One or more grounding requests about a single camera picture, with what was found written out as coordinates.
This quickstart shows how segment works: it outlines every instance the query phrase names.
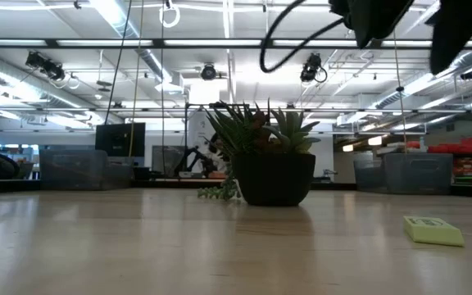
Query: black plant pot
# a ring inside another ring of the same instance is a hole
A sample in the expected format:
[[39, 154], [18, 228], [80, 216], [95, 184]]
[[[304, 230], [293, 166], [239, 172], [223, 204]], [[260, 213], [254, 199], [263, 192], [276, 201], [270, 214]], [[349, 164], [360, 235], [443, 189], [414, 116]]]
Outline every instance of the black plant pot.
[[316, 157], [309, 154], [241, 155], [231, 159], [245, 201], [255, 206], [297, 206], [311, 189]]

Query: sticky note pad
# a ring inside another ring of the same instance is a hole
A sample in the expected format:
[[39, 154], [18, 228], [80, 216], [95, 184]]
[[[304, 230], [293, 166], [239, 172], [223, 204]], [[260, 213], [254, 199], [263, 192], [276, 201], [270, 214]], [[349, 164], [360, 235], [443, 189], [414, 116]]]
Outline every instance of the sticky note pad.
[[462, 232], [439, 218], [403, 216], [403, 225], [416, 243], [464, 247]]

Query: computer screen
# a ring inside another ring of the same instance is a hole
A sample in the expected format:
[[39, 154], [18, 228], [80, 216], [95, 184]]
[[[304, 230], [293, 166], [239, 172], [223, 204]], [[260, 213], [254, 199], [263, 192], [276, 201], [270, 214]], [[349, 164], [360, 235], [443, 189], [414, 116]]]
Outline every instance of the computer screen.
[[134, 136], [132, 157], [145, 157], [145, 123], [99, 125], [96, 128], [97, 150], [107, 152], [109, 157], [128, 157], [130, 137]]

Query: plastic storage bin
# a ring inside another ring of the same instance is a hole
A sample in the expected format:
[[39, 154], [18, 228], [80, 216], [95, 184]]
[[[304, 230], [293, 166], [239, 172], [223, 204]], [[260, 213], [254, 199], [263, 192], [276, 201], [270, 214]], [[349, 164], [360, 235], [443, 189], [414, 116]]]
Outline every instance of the plastic storage bin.
[[451, 154], [387, 154], [383, 160], [354, 161], [358, 190], [374, 193], [449, 194]]
[[39, 151], [41, 188], [107, 190], [129, 188], [130, 166], [112, 165], [104, 151]]

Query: potted plant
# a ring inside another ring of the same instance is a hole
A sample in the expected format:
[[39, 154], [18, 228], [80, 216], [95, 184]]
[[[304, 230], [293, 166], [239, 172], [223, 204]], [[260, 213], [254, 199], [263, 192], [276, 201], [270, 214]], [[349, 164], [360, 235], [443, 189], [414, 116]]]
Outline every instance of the potted plant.
[[[233, 108], [222, 103], [224, 111], [207, 112], [221, 138], [220, 148], [230, 157], [234, 178], [243, 198], [257, 206], [297, 206], [309, 193], [315, 169], [315, 156], [309, 153], [317, 138], [308, 138], [319, 122], [302, 126], [303, 112], [264, 113], [256, 105]], [[270, 125], [270, 114], [278, 128]]]

